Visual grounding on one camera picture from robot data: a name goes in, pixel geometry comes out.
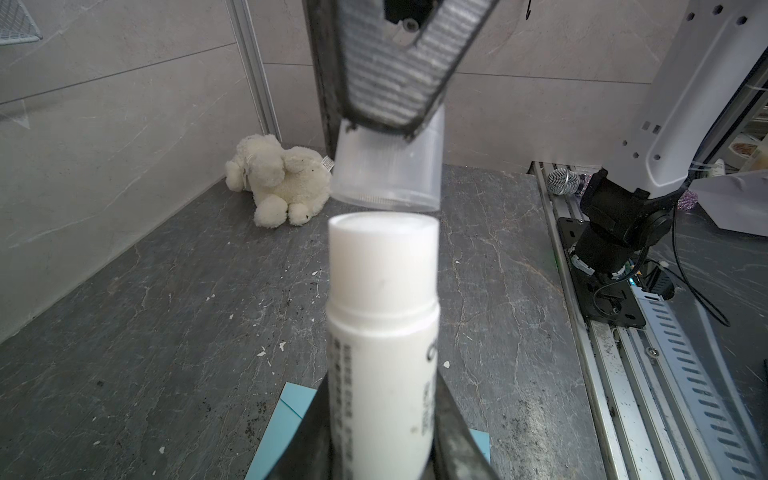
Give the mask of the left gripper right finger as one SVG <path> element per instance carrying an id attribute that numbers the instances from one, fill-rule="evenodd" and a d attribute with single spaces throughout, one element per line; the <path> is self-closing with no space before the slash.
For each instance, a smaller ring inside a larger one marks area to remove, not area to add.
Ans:
<path id="1" fill-rule="evenodd" d="M 440 372 L 436 376 L 431 475 L 434 479 L 497 479 L 473 439 Z"/>

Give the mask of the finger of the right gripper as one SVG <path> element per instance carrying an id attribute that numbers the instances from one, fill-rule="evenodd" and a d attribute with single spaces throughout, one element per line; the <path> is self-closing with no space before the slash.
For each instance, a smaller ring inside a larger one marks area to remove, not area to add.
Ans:
<path id="1" fill-rule="evenodd" d="M 339 70 L 336 2 L 303 1 L 317 88 L 326 154 L 335 158 L 341 121 L 341 75 Z"/>
<path id="2" fill-rule="evenodd" d="M 389 37 L 382 1 L 334 1 L 332 6 L 341 117 L 413 137 L 434 115 L 448 80 L 496 3 L 443 1 L 407 45 Z"/>

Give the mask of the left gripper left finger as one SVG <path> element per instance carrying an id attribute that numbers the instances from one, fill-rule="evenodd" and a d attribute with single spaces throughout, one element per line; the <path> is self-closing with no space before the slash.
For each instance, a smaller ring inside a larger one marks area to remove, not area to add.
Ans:
<path id="1" fill-rule="evenodd" d="M 280 395 L 279 406 L 291 412 L 290 422 L 295 429 L 266 479 L 331 479 L 328 378 L 321 381 L 309 403 L 296 402 L 294 390 L 289 390 L 288 397 Z"/>

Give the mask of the light blue envelope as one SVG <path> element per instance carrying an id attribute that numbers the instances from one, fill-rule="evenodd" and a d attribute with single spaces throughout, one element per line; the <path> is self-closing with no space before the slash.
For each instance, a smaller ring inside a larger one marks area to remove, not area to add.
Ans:
<path id="1" fill-rule="evenodd" d="M 294 384 L 296 402 L 309 403 L 315 390 Z M 342 387 L 329 382 L 331 479 L 434 479 L 431 453 L 434 439 L 436 376 L 414 381 L 359 382 Z M 247 473 L 266 479 L 290 441 L 295 427 L 291 412 L 279 401 Z M 489 439 L 470 430 L 489 461 Z"/>

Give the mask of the clear glue stick cap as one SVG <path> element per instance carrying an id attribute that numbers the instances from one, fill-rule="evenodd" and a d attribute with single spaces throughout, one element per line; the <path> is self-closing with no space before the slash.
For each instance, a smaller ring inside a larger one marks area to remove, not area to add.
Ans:
<path id="1" fill-rule="evenodd" d="M 445 109 L 412 140 L 341 122 L 331 197 L 375 210 L 440 209 Z"/>

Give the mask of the white glue stick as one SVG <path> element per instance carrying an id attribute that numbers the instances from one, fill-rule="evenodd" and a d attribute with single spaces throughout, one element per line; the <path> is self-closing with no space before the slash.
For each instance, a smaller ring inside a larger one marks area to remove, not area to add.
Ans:
<path id="1" fill-rule="evenodd" d="M 332 217 L 326 304 L 331 439 L 341 479 L 418 479 L 434 439 L 439 222 Z"/>

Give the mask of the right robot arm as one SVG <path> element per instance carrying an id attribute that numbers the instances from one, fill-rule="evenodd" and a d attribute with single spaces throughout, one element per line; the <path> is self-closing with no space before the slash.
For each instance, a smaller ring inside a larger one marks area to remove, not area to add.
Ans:
<path id="1" fill-rule="evenodd" d="M 439 209 L 445 90 L 494 7 L 436 1 L 414 39 L 399 44 L 389 23 L 407 1 L 305 3 L 335 199 Z M 616 273 L 671 228 L 691 161 L 766 48 L 765 2 L 688 4 L 641 107 L 582 197 L 590 223 L 573 265 Z"/>

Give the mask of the white plush teddy bear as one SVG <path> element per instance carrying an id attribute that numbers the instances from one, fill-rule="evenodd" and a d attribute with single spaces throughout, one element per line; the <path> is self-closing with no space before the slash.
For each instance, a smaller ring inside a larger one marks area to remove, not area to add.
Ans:
<path id="1" fill-rule="evenodd" d="M 254 134 L 225 163 L 225 181 L 234 192 L 252 194 L 256 226 L 274 229 L 302 226 L 317 216 L 330 198 L 331 172 L 312 149 L 285 149 L 272 134 Z"/>

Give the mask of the glitter pink microphone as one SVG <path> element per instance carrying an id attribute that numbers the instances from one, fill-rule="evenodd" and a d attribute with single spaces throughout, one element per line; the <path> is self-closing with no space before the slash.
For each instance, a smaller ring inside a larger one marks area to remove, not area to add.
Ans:
<path id="1" fill-rule="evenodd" d="M 577 173 L 568 168 L 555 168 L 545 177 L 545 186 L 555 196 L 582 195 L 591 180 L 590 174 Z M 680 210 L 692 210 L 698 203 L 695 192 L 686 190 L 678 200 Z"/>

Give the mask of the grey paper sheet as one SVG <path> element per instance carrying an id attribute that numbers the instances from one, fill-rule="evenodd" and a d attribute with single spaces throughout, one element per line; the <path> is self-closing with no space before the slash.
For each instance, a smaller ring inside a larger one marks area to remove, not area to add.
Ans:
<path id="1" fill-rule="evenodd" d="M 690 190 L 718 228 L 767 236 L 766 170 L 696 179 Z"/>

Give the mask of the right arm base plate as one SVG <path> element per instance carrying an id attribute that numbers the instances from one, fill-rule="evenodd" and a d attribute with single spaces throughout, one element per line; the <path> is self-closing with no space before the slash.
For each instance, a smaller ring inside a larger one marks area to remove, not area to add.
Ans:
<path id="1" fill-rule="evenodd" d="M 566 254 L 566 265 L 583 318 L 614 327 L 643 328 L 646 319 L 628 279 L 618 283 L 610 275 L 588 275 L 585 268 L 578 267 L 572 259 L 573 247 L 587 225 L 588 222 L 565 217 L 556 220 L 558 236 Z"/>

